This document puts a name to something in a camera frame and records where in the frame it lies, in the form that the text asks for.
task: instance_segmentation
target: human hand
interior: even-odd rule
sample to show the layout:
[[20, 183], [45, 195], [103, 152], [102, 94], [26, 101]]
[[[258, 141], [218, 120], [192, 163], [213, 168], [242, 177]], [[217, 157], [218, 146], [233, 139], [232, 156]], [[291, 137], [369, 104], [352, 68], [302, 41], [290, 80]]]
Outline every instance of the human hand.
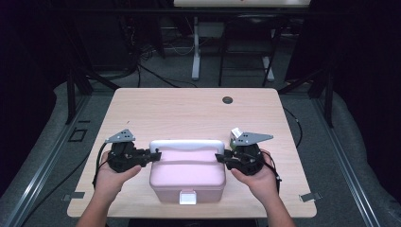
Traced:
[[[266, 154], [270, 153], [263, 149], [261, 151], [263, 151], [265, 162], [271, 165], [271, 158]], [[275, 175], [267, 166], [263, 166], [259, 172], [252, 176], [246, 176], [235, 168], [232, 168], [231, 172], [240, 182], [246, 184], [253, 195], [262, 203], [268, 202], [271, 198], [278, 197]]]
[[[103, 153], [101, 164], [107, 161], [108, 156], [109, 151]], [[97, 173], [94, 197], [111, 204], [121, 191], [124, 182], [134, 177], [139, 171], [141, 171], [141, 167], [134, 166], [125, 172], [117, 173], [110, 168], [108, 163], [105, 163]]]

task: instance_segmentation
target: table top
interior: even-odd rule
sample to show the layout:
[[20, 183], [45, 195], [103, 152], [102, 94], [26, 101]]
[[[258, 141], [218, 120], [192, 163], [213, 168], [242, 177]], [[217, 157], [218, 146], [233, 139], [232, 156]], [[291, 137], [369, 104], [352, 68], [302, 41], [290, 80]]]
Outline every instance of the table top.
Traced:
[[310, 0], [174, 0], [183, 8], [308, 8]]
[[[222, 99], [229, 96], [231, 104]], [[97, 153], [110, 136], [129, 129], [137, 148], [148, 148], [159, 139], [217, 139], [229, 147], [231, 129], [272, 134], [273, 139], [258, 143], [271, 153], [283, 179], [280, 197], [294, 218], [316, 215], [313, 201], [302, 202], [310, 192], [305, 173], [289, 130], [277, 92], [254, 88], [122, 88], [118, 89], [106, 113], [91, 154], [79, 179], [76, 192], [83, 199], [72, 199], [70, 217], [80, 217], [94, 189]], [[161, 203], [149, 185], [151, 164], [125, 182], [113, 202], [109, 217], [116, 218], [265, 218], [262, 204], [249, 188], [226, 170], [227, 184], [221, 201], [179, 205]]]

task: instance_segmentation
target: dark background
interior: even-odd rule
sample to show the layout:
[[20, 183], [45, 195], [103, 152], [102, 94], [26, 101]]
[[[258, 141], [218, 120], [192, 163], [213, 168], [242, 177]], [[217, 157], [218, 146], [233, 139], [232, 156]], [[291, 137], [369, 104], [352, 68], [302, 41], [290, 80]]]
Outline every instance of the dark background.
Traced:
[[[335, 91], [345, 100], [362, 133], [368, 162], [383, 187], [401, 201], [401, 7], [396, 1], [312, 1], [311, 10], [347, 9], [349, 20], [306, 19], [291, 58], [287, 79], [298, 79], [321, 68], [331, 51], [336, 58]], [[60, 32], [49, 24], [35, 1], [2, 3], [0, 19], [0, 112], [2, 141], [1, 194], [38, 139], [55, 105], [53, 89], [70, 70]], [[99, 56], [126, 51], [117, 23], [104, 22], [110, 55], [94, 53], [86, 44], [79, 55], [91, 66]], [[78, 34], [83, 24], [70, 27]], [[129, 55], [112, 63], [124, 68]]]

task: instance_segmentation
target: pink box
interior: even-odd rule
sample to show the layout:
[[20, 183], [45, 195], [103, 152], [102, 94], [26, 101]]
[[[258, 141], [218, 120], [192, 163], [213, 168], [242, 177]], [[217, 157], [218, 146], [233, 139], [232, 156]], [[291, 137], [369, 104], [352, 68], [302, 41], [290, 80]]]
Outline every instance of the pink box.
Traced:
[[161, 202], [195, 204], [220, 201], [226, 184], [225, 165], [215, 154], [224, 153], [218, 140], [157, 140], [150, 150], [162, 152], [152, 163], [150, 186]]

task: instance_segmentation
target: desk leg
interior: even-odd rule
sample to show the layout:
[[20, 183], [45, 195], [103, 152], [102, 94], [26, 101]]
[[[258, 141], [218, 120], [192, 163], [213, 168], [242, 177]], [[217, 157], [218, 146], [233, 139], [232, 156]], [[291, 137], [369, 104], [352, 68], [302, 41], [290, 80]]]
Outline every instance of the desk leg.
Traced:
[[200, 79], [201, 67], [201, 51], [200, 51], [200, 37], [198, 33], [198, 17], [194, 18], [194, 63], [192, 65], [192, 79]]
[[[263, 66], [265, 68], [269, 67], [269, 63], [270, 63], [269, 57], [263, 57], [262, 61], [263, 61]], [[274, 82], [274, 74], [273, 74], [273, 70], [272, 69], [270, 69], [270, 71], [268, 73], [268, 82]]]

